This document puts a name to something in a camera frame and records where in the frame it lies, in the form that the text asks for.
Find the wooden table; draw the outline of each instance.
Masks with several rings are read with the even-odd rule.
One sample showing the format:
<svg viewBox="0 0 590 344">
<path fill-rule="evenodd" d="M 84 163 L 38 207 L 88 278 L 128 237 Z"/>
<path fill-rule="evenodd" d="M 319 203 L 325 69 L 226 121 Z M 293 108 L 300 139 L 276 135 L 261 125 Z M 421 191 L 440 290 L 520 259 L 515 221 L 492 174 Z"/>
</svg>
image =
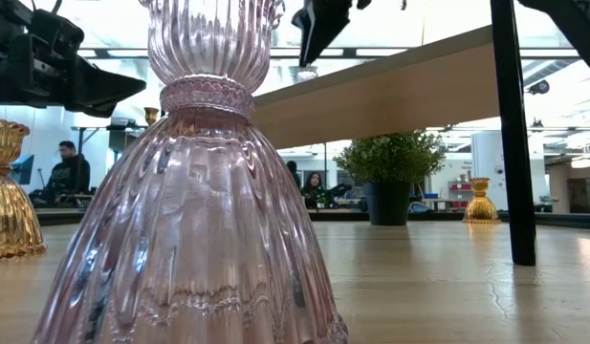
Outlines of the wooden table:
<svg viewBox="0 0 590 344">
<path fill-rule="evenodd" d="M 352 344 L 590 343 L 590 230 L 540 227 L 524 268 L 507 226 L 316 228 Z M 43 229 L 45 255 L 0 261 L 0 344 L 29 343 L 75 227 Z"/>
</svg>

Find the glass vase neck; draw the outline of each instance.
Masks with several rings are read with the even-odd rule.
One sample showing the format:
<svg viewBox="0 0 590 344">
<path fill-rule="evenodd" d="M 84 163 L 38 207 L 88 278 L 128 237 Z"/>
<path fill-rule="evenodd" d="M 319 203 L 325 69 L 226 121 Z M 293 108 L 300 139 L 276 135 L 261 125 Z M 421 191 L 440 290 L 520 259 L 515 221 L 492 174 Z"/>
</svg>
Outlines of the glass vase neck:
<svg viewBox="0 0 590 344">
<path fill-rule="evenodd" d="M 166 112 L 185 108 L 213 108 L 250 118 L 256 107 L 254 97 L 241 84 L 227 77 L 193 75 L 175 80 L 161 91 Z"/>
</svg>

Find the gold glass vase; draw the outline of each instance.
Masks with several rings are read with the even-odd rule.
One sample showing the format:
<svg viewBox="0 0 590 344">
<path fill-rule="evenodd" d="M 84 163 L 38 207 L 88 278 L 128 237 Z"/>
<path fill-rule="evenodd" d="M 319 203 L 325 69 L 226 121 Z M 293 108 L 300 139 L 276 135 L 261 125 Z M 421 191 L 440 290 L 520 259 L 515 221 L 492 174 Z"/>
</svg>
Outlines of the gold glass vase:
<svg viewBox="0 0 590 344">
<path fill-rule="evenodd" d="M 490 178 L 471 178 L 473 200 L 467 205 L 467 209 L 465 210 L 464 223 L 483 225 L 500 224 L 501 220 L 498 218 L 494 204 L 486 197 L 489 181 Z"/>
<path fill-rule="evenodd" d="M 157 121 L 159 109 L 145 107 L 145 108 L 143 108 L 143 110 L 145 111 L 145 121 L 146 121 L 146 123 L 148 123 L 148 126 L 154 124 Z"/>
<path fill-rule="evenodd" d="M 20 156 L 24 125 L 0 119 L 0 258 L 41 253 L 46 249 L 39 222 L 25 191 L 8 176 Z"/>
</svg>

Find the man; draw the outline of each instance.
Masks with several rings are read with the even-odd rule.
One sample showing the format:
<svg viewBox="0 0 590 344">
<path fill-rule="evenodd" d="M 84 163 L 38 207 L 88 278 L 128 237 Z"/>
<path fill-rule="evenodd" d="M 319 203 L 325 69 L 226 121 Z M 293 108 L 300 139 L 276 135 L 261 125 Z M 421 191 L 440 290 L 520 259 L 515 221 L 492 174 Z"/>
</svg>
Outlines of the man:
<svg viewBox="0 0 590 344">
<path fill-rule="evenodd" d="M 91 166 L 83 155 L 76 154 L 76 147 L 71 141 L 58 144 L 62 162 L 58 163 L 48 179 L 42 192 L 42 198 L 49 203 L 61 195 L 72 195 L 88 192 L 91 181 Z"/>
<path fill-rule="evenodd" d="M 301 178 L 298 176 L 298 173 L 296 173 L 296 162 L 288 161 L 286 162 L 286 166 L 288 166 L 288 170 L 291 172 L 291 175 L 293 175 L 293 180 L 295 181 L 296 189 L 300 189 Z"/>
</svg>

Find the pink glass vase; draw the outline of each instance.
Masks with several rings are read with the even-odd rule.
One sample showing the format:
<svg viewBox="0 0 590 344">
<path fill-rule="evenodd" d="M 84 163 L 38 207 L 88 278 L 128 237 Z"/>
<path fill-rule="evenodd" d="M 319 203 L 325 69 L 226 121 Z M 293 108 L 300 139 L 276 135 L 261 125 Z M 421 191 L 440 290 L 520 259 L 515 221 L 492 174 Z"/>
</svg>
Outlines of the pink glass vase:
<svg viewBox="0 0 590 344">
<path fill-rule="evenodd" d="M 345 344 L 292 176 L 250 123 L 281 0 L 149 0 L 169 113 L 99 188 L 32 344 Z"/>
</svg>

